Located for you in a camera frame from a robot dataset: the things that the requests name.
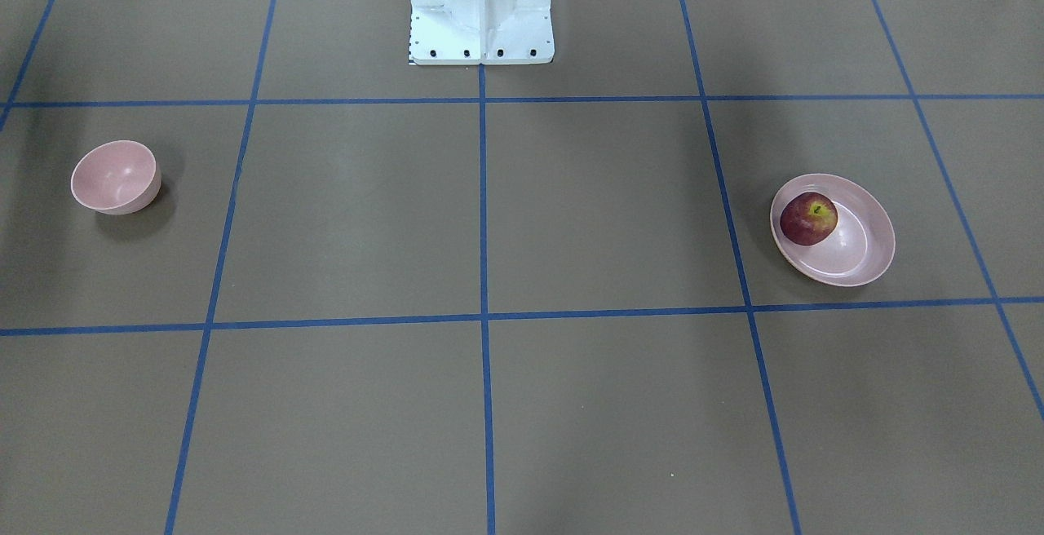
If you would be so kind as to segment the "red apple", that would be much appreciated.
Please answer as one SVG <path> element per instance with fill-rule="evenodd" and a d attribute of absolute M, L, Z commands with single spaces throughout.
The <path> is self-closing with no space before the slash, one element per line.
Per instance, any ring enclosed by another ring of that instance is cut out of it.
<path fill-rule="evenodd" d="M 820 245 L 838 226 L 836 205 L 820 192 L 803 192 L 788 203 L 778 219 L 783 237 L 793 245 Z"/>

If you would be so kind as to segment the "pink bowl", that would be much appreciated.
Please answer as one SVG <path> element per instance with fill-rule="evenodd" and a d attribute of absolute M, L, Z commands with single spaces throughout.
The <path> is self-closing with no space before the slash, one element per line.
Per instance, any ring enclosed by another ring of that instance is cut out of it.
<path fill-rule="evenodd" d="M 152 204 L 161 170 L 152 149 L 133 140 L 108 142 L 86 153 L 69 182 L 82 207 L 106 215 L 126 215 Z"/>

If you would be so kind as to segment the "pink plate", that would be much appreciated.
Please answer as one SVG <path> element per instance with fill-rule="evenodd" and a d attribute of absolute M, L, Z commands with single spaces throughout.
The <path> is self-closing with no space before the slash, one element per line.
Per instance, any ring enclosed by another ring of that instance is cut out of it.
<path fill-rule="evenodd" d="M 838 225 L 817 245 L 794 245 L 781 227 L 786 206 L 803 193 L 828 197 L 838 215 Z M 772 199 L 769 222 L 773 241 L 787 263 L 824 285 L 868 285 L 887 271 L 895 255 L 895 230 L 883 205 L 838 175 L 799 175 L 783 184 Z"/>

